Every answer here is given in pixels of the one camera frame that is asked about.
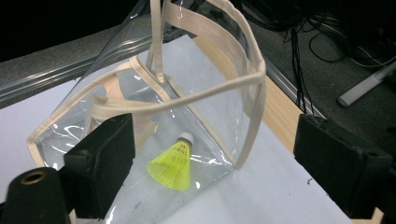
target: shuttlecock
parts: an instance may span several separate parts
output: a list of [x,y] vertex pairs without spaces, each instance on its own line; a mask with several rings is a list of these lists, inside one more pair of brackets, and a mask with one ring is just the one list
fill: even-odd
[[176,142],[148,163],[148,173],[160,184],[177,190],[190,187],[190,150],[194,138],[182,133]]

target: gray floor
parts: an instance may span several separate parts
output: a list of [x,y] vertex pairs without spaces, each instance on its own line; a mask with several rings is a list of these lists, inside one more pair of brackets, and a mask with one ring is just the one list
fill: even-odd
[[[291,43],[283,43],[284,33],[264,30],[253,24],[252,28],[262,54],[291,83],[294,83],[291,66]],[[0,63],[0,93],[2,88],[15,84],[21,78],[43,74],[52,69],[67,66],[84,59],[94,59],[116,29],[117,27],[114,27],[72,42]],[[339,106],[336,103],[337,97],[370,76],[371,71],[356,65],[349,59],[344,59],[338,63],[320,61],[310,52],[307,46],[309,39],[314,34],[315,32],[299,34],[301,65],[304,71],[306,87],[309,90],[314,106],[327,119],[334,120],[337,124],[357,136],[372,141],[385,149],[396,148],[396,144],[387,132],[388,127],[396,127],[396,90],[387,83],[382,83],[352,106],[348,108]],[[337,57],[339,54],[332,42],[325,39],[319,44],[319,49],[323,55]],[[83,75],[83,71],[69,78],[81,75]],[[16,94],[6,100],[0,100],[0,108],[12,105],[66,80],[67,78],[54,80],[50,85],[45,85],[23,94]]]

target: transparent bag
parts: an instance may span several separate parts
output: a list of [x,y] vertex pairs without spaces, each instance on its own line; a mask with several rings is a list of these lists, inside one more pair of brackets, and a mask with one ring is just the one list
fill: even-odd
[[[242,167],[262,119],[264,76],[253,33],[229,1],[139,1],[27,145],[37,166],[58,169],[104,120],[131,113],[136,156],[124,185],[105,220],[76,222],[158,223]],[[177,168],[188,176],[171,177],[189,180],[172,189],[150,164],[171,157],[181,133],[193,138]]]

